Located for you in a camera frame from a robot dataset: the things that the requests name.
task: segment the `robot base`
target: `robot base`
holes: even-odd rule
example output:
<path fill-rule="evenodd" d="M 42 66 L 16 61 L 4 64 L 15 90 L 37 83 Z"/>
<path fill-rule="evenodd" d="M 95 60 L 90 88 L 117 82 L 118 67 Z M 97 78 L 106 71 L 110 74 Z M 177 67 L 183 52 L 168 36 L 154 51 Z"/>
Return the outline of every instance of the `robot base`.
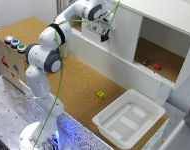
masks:
<path fill-rule="evenodd" d="M 20 134 L 19 137 L 19 150 L 32 150 L 34 141 L 32 140 L 32 134 L 39 125 L 39 122 L 35 122 L 27 126 Z M 60 145 L 64 145 L 64 138 L 60 138 Z M 33 150 L 44 150 L 43 146 L 36 145 Z"/>

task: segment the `white plastic bin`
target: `white plastic bin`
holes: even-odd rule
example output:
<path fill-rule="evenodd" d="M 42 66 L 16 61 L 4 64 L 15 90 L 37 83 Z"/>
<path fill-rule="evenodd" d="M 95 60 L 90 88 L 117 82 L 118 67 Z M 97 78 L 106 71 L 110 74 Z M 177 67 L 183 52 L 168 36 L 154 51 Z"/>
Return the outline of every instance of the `white plastic bin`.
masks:
<path fill-rule="evenodd" d="M 130 149 L 164 113 L 164 108 L 130 89 L 92 120 L 113 144 Z"/>

